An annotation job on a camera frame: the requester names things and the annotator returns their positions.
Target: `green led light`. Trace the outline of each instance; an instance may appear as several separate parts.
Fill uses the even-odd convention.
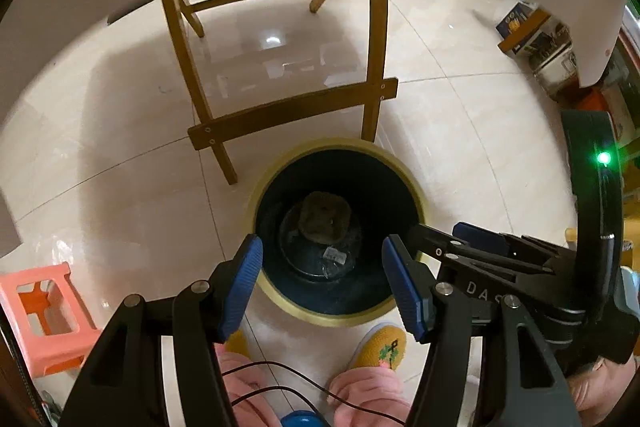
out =
[[[611,163],[611,155],[608,152],[601,152],[598,154],[596,160],[598,160],[598,163],[602,163],[606,167]]]

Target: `pink stool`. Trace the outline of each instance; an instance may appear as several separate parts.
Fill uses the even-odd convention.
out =
[[[62,263],[0,275],[0,301],[32,378],[79,367],[100,337],[100,330],[92,324],[71,286],[70,273],[68,263]],[[47,280],[60,289],[76,322],[75,331],[52,334],[44,315],[50,306],[49,294],[40,288],[40,283]],[[32,291],[18,291],[20,286],[30,284],[34,284]],[[34,333],[27,316],[32,313],[38,316],[44,336]]]

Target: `blue object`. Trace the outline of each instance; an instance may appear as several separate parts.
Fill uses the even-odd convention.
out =
[[[290,412],[282,420],[282,427],[322,427],[322,420],[313,411],[299,410]]]
[[[254,290],[258,273],[262,269],[262,241],[257,235],[247,236],[242,242],[234,260],[241,256],[242,261],[226,294],[222,311],[222,321],[218,327],[221,339],[228,339],[238,331],[242,316]]]
[[[469,243],[471,248],[495,253],[496,255],[509,255],[509,243],[499,233],[481,229],[469,223],[456,224],[451,234]]]
[[[400,254],[388,237],[382,242],[382,266],[396,299],[404,329],[413,334],[417,342],[420,342],[426,333],[422,321],[422,299]]]

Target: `yellow slipper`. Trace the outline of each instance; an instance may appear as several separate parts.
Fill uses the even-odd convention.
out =
[[[406,333],[393,323],[375,325],[358,344],[349,364],[356,367],[388,367],[396,370],[406,350]]]
[[[239,353],[249,358],[249,347],[246,343],[246,338],[242,330],[231,333],[227,341],[225,342],[225,350],[229,353]]]

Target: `person's leg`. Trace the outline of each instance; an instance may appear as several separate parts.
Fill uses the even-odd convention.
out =
[[[216,354],[222,373],[251,363],[242,331],[232,334],[224,346],[216,344]],[[266,385],[266,377],[257,366],[241,369],[223,378],[230,401]],[[276,413],[260,394],[237,404],[234,413],[240,427],[282,427]]]
[[[404,357],[406,334],[395,325],[374,327],[358,346],[350,369],[333,379],[329,390],[354,405],[406,420],[411,404],[402,396],[395,369]],[[382,416],[357,411],[329,397],[336,407],[335,427],[398,427]]]

